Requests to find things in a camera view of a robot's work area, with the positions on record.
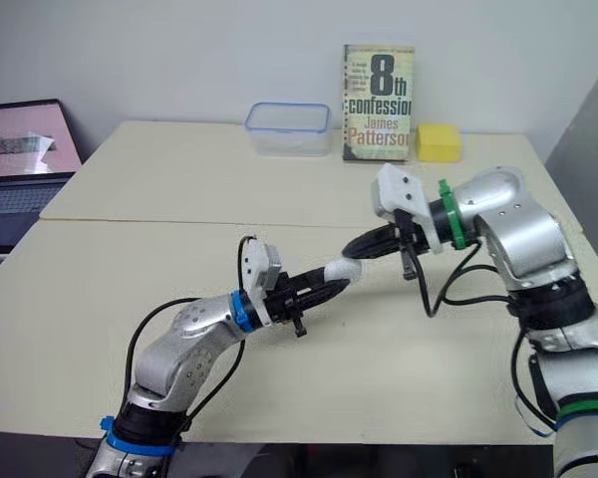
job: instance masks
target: laptop screen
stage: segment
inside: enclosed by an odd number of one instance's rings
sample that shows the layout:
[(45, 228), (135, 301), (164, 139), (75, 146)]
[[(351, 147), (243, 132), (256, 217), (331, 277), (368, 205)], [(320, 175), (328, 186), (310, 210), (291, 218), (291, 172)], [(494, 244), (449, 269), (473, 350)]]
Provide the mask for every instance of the laptop screen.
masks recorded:
[(58, 101), (0, 105), (0, 182), (70, 177), (80, 165)]

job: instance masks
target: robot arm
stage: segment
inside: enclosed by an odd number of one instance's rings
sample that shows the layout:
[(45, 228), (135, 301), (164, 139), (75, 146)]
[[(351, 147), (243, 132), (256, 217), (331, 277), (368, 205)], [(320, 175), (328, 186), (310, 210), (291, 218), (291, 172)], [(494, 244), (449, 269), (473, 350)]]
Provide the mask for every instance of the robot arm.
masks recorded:
[(189, 427), (193, 404), (215, 360), (257, 329), (292, 322), (306, 334), (303, 312), (341, 293), (361, 275), (360, 261), (340, 259), (289, 277), (277, 249), (253, 239), (241, 259), (243, 289), (184, 307), (170, 329), (141, 354), (136, 382), (118, 416), (102, 422), (102, 440), (87, 477), (160, 476)]
[(598, 478), (598, 305), (580, 276), (560, 225), (526, 191), (513, 168), (495, 168), (427, 202), (420, 181), (385, 165), (373, 184), (375, 212), (390, 224), (355, 239), (344, 256), (400, 251), (404, 277), (417, 278), (413, 255), (462, 249), (484, 239), (522, 333), (542, 413), (558, 433), (555, 476)]

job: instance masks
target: laptop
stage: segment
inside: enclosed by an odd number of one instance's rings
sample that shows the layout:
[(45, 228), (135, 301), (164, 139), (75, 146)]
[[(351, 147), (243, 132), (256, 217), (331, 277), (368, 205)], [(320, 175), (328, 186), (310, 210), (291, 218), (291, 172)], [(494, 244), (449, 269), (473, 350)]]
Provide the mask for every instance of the laptop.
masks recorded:
[(14, 246), (82, 162), (58, 100), (0, 105), (0, 246)]

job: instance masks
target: blue ring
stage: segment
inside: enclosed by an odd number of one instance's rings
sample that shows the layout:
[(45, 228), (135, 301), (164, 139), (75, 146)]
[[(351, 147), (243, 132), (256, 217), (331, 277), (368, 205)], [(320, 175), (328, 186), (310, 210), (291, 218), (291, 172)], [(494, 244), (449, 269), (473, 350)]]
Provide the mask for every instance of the blue ring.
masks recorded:
[(135, 445), (134, 443), (123, 441), (113, 434), (113, 422), (114, 419), (112, 416), (105, 416), (100, 422), (100, 428), (107, 432), (107, 443), (117, 450), (143, 456), (165, 456), (172, 455), (175, 452), (174, 446)]
[(255, 330), (250, 324), (248, 314), (246, 314), (243, 304), (241, 303), (239, 291), (232, 291), (230, 293), (230, 299), (232, 299), (232, 307), (235, 310), (235, 324), (237, 324), (244, 332), (254, 332)]
[(133, 455), (165, 456), (172, 455), (175, 452), (174, 446), (135, 445), (134, 443), (128, 443), (127, 441), (120, 440), (113, 432), (107, 434), (107, 443), (117, 450), (132, 453)]

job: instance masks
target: green ring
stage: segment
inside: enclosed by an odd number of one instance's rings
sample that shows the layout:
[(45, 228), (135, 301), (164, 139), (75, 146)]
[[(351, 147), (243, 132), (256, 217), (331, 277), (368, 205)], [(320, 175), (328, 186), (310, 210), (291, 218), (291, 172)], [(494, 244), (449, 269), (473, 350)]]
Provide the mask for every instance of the green ring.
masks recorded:
[(598, 411), (598, 400), (585, 400), (563, 406), (558, 412), (557, 420), (581, 411)]
[(454, 239), (454, 247), (458, 251), (464, 249), (466, 247), (465, 236), (463, 235), (462, 227), (460, 226), (460, 218), (456, 211), (456, 204), (451, 195), (451, 189), (449, 188), (448, 182), (444, 179), (439, 181), (439, 195), (441, 196), (443, 206), (448, 215), (449, 228), (451, 229), (451, 236)]

